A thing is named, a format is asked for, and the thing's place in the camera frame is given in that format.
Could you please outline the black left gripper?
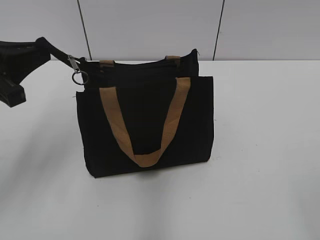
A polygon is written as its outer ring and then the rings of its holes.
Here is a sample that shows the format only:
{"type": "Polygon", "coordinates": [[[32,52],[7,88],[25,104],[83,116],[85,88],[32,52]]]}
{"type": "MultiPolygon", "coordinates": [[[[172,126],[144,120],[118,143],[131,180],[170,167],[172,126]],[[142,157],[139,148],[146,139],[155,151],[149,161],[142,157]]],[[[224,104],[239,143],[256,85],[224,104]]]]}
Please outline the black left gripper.
{"type": "Polygon", "coordinates": [[[0,100],[10,108],[26,102],[25,90],[19,84],[31,72],[47,63],[50,54],[72,68],[69,54],[53,46],[44,37],[39,37],[35,42],[1,41],[0,74],[10,81],[0,81],[0,100]]]}

